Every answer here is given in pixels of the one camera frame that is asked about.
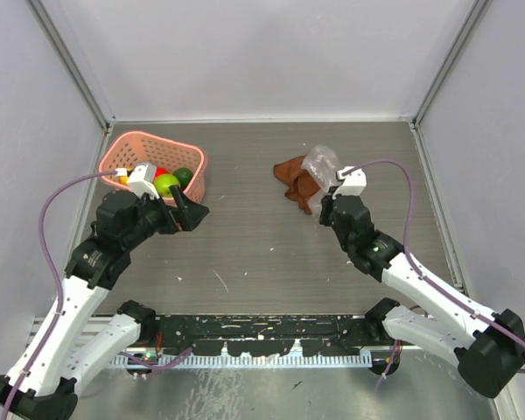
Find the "clear zip top bag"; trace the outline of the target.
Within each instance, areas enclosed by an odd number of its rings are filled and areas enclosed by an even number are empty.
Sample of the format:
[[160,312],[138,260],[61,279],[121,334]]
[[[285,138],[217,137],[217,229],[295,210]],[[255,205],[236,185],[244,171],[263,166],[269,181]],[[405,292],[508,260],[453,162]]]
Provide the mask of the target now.
[[331,187],[338,184],[336,173],[340,161],[333,150],[318,144],[305,156],[301,167],[318,185],[318,190],[308,200],[312,216],[318,218],[322,210],[321,200]]

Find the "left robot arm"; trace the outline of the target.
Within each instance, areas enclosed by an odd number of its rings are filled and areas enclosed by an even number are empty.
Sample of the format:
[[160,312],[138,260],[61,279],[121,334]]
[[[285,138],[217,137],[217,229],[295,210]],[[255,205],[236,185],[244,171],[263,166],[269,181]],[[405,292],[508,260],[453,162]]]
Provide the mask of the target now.
[[23,419],[68,419],[83,390],[123,349],[147,347],[158,336],[156,313],[127,301],[83,348],[74,348],[99,304],[130,266],[130,254],[155,234],[193,231],[207,206],[188,199],[176,186],[175,203],[148,194],[115,191],[96,209],[91,235],[73,250],[59,293],[31,344],[0,375],[3,414]]

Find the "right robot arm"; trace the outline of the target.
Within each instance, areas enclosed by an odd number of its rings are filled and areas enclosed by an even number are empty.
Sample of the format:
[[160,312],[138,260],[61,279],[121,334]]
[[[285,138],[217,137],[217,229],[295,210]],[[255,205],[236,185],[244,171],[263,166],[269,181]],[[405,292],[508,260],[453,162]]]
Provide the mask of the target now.
[[428,312],[420,318],[384,298],[366,314],[375,344],[405,341],[453,365],[477,393],[495,398],[525,365],[525,330],[515,312],[484,306],[429,272],[393,237],[375,228],[358,196],[328,192],[321,225],[333,229],[341,249],[365,275],[402,293]]

